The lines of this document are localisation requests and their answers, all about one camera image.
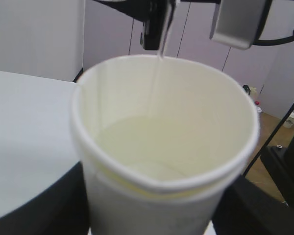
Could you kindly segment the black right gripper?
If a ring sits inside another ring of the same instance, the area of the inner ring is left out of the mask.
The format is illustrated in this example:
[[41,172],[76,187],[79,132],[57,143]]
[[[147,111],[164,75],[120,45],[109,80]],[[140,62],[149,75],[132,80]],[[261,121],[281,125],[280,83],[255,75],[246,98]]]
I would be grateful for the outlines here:
[[168,11],[176,8],[175,0],[99,0],[98,2],[143,23],[140,44],[144,50],[159,49]]

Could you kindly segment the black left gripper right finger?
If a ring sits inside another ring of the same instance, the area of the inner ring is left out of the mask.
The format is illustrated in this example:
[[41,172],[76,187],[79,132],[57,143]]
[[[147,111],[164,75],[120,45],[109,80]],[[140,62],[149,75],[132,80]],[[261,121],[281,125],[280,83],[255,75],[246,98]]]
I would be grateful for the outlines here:
[[223,193],[212,223],[218,235],[294,235],[294,209],[239,176]]

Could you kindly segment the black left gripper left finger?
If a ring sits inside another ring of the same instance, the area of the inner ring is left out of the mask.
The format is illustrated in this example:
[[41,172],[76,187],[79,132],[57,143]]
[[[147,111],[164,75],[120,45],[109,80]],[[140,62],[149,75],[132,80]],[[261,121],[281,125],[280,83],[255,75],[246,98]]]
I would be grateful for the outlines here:
[[81,163],[38,196],[0,217],[0,235],[86,235],[89,228]]

